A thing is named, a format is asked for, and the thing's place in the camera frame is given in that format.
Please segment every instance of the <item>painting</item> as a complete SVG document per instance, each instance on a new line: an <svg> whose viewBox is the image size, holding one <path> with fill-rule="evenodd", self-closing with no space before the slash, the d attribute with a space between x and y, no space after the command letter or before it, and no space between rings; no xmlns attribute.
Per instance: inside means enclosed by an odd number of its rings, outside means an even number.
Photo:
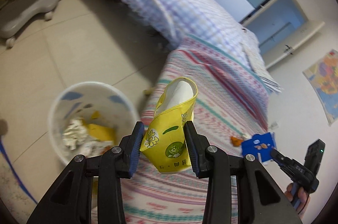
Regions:
<svg viewBox="0 0 338 224"><path fill-rule="evenodd" d="M338 52L331 50L303 74L316 91L331 125L338 118Z"/></svg>

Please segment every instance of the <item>white trash can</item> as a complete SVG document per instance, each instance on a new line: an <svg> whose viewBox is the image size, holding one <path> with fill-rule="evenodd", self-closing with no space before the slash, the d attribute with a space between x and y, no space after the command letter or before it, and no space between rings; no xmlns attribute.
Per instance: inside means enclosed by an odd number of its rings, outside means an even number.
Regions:
<svg viewBox="0 0 338 224"><path fill-rule="evenodd" d="M97 119L92 114L99 111ZM83 117L87 124L97 124L115 129L116 143L132 133L140 117L128 98L111 85L99 82L83 82L63 91L53 102L48 116L50 142L66 165L79 153L71 151L62 142L62 134L71 119Z"/></svg>

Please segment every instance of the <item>yellow paper cup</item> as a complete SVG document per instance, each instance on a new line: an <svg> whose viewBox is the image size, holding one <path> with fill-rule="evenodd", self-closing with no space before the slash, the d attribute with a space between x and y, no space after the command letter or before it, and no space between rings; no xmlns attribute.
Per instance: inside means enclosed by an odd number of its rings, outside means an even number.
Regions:
<svg viewBox="0 0 338 224"><path fill-rule="evenodd" d="M190 85L193 97L162 111L161 105L171 98L180 81ZM183 126L186 121L192 119L197 93L197 86L192 80L180 77L167 85L156 104L154 120L143 137L140 151L160 173L178 173L191 166Z"/></svg>

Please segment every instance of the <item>human hand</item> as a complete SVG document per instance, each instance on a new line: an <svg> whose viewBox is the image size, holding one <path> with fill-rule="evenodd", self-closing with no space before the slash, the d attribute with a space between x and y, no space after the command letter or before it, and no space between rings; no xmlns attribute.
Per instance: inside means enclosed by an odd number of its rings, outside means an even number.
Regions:
<svg viewBox="0 0 338 224"><path fill-rule="evenodd" d="M287 197L287 199L291 202L292 199L293 199L293 196L291 194L291 190L292 190L292 183L289 184L286 188L286 192L284 193L285 196ZM309 196L309 194L304 191L303 188L300 188L298 190L298 198L300 199L300 204L298 206L298 208L296 209L296 212L298 213L298 216L300 217L300 219L303 218L305 212L306 212L306 209L308 208L309 206L309 203L310 203L310 200L311 200L311 197Z"/></svg>

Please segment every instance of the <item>open door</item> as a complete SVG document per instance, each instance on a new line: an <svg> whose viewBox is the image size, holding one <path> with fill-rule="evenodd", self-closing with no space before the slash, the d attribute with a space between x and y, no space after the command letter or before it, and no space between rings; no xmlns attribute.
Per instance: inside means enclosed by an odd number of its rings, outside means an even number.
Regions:
<svg viewBox="0 0 338 224"><path fill-rule="evenodd" d="M298 47L310 39L316 32L318 32L324 25L325 22L307 21L305 24L297 28L297 30L290 36L262 55L266 68L268 69L272 67L274 64L290 55Z"/></svg>

